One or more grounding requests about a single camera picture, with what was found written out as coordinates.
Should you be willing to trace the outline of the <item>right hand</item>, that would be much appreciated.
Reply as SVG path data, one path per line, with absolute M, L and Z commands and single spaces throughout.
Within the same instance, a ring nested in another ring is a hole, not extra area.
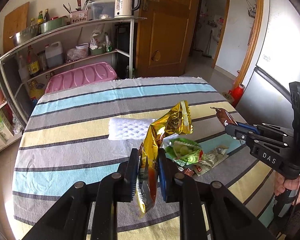
M 288 190 L 297 190 L 300 185 L 300 176 L 294 180 L 285 179 L 281 174 L 275 172 L 275 184 L 274 184 L 274 194 L 278 196 Z M 293 202 L 293 205 L 300 203 L 300 193 L 298 196 L 298 200 Z

